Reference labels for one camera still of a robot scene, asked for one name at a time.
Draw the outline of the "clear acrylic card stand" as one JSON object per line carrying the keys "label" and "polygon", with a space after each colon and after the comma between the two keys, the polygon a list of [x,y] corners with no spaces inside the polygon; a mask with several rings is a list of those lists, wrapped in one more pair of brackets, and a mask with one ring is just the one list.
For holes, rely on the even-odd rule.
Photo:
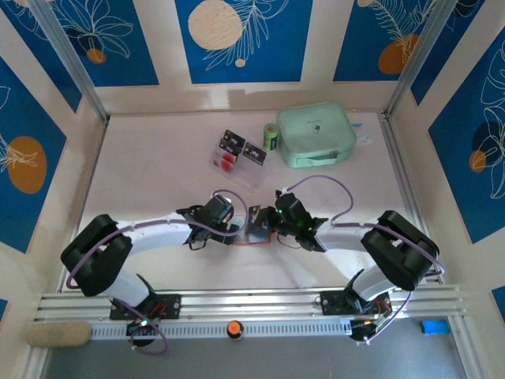
{"label": "clear acrylic card stand", "polygon": [[259,187],[259,185],[263,182],[265,177],[267,176],[267,165],[268,165],[268,160],[269,160],[268,152],[267,152],[267,159],[266,159],[264,165],[259,166],[259,165],[255,164],[253,161],[251,161],[250,159],[248,159],[242,155],[242,149],[244,148],[244,146],[243,146],[241,148],[241,153],[238,156],[236,156],[237,161],[234,164],[233,172],[231,174],[227,174],[227,173],[217,169],[212,164],[213,159],[222,158],[222,154],[225,153],[225,151],[222,150],[218,146],[219,142],[223,139],[224,132],[221,134],[219,141],[210,156],[209,167],[211,169],[215,170],[216,172],[220,173],[221,175],[223,175],[225,178],[228,178],[232,182],[237,183],[238,185],[249,190],[250,192],[254,192]]}

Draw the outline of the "white surgical mask packet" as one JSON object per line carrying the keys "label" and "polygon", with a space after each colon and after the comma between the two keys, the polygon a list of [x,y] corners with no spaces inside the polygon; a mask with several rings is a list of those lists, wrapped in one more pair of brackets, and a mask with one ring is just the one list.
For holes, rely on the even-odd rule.
{"label": "white surgical mask packet", "polygon": [[369,136],[364,125],[360,122],[351,124],[354,134],[356,136],[356,146],[362,146],[372,143],[372,138]]}

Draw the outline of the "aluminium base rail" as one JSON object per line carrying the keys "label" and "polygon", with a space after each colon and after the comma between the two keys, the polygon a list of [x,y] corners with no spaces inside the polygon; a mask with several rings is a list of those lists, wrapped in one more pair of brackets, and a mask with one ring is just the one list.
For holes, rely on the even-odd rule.
{"label": "aluminium base rail", "polygon": [[[320,319],[323,316],[320,293],[336,292],[337,287],[160,291],[162,296],[180,295],[172,309],[180,322]],[[455,285],[420,285],[400,313],[402,317],[453,317],[467,315],[466,293]],[[87,298],[77,291],[44,294],[35,321],[107,321],[110,300],[99,295]]]}

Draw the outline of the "black base controller box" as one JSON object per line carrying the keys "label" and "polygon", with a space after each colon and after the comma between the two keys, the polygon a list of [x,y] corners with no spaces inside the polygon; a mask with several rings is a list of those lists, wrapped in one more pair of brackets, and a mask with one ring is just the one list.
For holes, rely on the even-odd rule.
{"label": "black base controller box", "polygon": [[158,333],[146,319],[137,318],[126,325],[126,335],[134,347],[146,347],[155,340]]}
{"label": "black base controller box", "polygon": [[384,316],[367,320],[352,320],[350,338],[357,343],[369,343],[380,334],[388,320],[389,318]]}

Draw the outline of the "mint green medicine bag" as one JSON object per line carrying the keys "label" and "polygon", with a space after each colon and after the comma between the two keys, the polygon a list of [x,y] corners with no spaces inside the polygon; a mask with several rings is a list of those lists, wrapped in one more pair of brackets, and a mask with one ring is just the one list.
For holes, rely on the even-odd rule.
{"label": "mint green medicine bag", "polygon": [[331,165],[351,155],[357,137],[336,102],[291,107],[277,114],[279,148],[290,168]]}

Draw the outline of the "aluminium side rail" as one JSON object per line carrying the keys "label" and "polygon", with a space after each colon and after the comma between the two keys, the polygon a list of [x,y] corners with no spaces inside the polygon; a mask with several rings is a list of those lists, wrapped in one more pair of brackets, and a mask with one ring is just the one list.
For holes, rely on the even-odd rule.
{"label": "aluminium side rail", "polygon": [[395,136],[393,125],[387,114],[383,111],[379,115],[380,126],[383,138],[390,156],[391,164],[398,183],[399,191],[402,197],[402,203],[405,208],[405,217],[421,232],[429,237],[428,228],[421,216],[413,187],[407,173],[406,165],[402,157],[402,152]]}
{"label": "aluminium side rail", "polygon": [[[85,205],[86,205],[86,202],[87,202],[87,199],[88,199],[89,191],[90,191],[91,185],[92,185],[92,180],[93,180],[93,177],[94,177],[94,174],[95,174],[95,169],[96,169],[97,164],[99,162],[99,156],[100,156],[100,153],[101,153],[101,150],[102,150],[102,146],[103,146],[103,142],[104,142],[105,136],[107,134],[107,127],[108,127],[108,121],[106,121],[106,124],[103,127],[103,131],[101,133],[99,144],[97,145],[97,149],[95,151],[95,155],[94,155],[94,159],[92,161],[92,165],[88,169],[87,176],[85,177],[85,179],[86,179],[86,181],[84,183],[85,184],[85,187],[84,187],[85,191],[83,192],[83,194],[79,198],[79,200],[80,200],[80,202],[78,203],[78,205],[79,205],[79,214],[78,214],[78,217],[77,217],[77,221],[76,221],[76,223],[74,225],[74,228],[72,230],[72,233],[70,235],[70,240],[71,241],[73,241],[73,239],[75,237],[77,237],[78,232],[79,232],[79,226],[80,226],[80,223],[81,223],[82,218],[83,218],[83,214],[84,214],[84,210],[85,210]],[[66,283],[67,272],[68,272],[68,270],[65,268],[65,266],[63,266],[62,270],[60,272],[60,277],[58,279],[58,285],[56,287],[56,292],[57,293],[61,293],[62,291],[65,290],[65,287],[66,287],[65,283]]]}

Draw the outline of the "green cylinder can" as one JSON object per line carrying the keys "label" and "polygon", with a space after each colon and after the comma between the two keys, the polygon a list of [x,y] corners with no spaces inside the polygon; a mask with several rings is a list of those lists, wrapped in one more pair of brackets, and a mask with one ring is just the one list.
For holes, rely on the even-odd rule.
{"label": "green cylinder can", "polygon": [[278,143],[279,128],[275,123],[268,123],[264,126],[264,149],[271,152],[276,149]]}

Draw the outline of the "aluminium frame post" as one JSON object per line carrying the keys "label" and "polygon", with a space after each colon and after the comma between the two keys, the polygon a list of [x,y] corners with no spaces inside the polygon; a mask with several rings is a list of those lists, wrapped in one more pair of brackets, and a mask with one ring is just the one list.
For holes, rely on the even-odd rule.
{"label": "aluminium frame post", "polygon": [[43,30],[60,61],[73,82],[88,101],[92,110],[108,125],[109,114],[106,112],[95,86],[84,68],[78,54],[71,44],[65,30],[58,21],[51,6],[45,0],[27,0],[28,8]]}
{"label": "aluminium frame post", "polygon": [[437,0],[433,13],[427,19],[425,28],[413,49],[406,66],[402,71],[398,83],[389,99],[383,115],[390,121],[402,98],[410,89],[412,83],[419,74],[427,57],[429,56],[440,33],[443,31],[448,18],[456,7],[458,0]]}

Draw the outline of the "small blue object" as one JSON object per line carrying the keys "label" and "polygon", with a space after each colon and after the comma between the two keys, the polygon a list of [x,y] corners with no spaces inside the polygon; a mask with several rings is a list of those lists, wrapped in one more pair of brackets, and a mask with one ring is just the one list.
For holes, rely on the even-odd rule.
{"label": "small blue object", "polygon": [[449,335],[451,333],[448,321],[444,319],[420,321],[421,331],[426,336]]}

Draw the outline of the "beige foam pad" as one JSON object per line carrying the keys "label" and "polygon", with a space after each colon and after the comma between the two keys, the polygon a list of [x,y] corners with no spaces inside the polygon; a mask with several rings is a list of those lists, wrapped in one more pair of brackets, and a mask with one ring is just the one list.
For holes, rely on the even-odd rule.
{"label": "beige foam pad", "polygon": [[91,339],[92,327],[86,322],[42,323],[33,325],[26,334],[31,347],[82,347]]}

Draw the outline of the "orange card holder wallet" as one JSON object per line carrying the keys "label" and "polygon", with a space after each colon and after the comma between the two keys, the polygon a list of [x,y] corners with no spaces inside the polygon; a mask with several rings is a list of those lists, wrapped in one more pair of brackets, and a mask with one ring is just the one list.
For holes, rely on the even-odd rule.
{"label": "orange card holder wallet", "polygon": [[238,234],[239,239],[233,245],[245,246],[271,242],[271,235],[268,231],[262,229],[261,227],[256,230],[248,228],[248,219],[246,219],[244,216],[234,216],[231,219],[231,223],[236,224],[239,227],[245,226],[244,229]]}

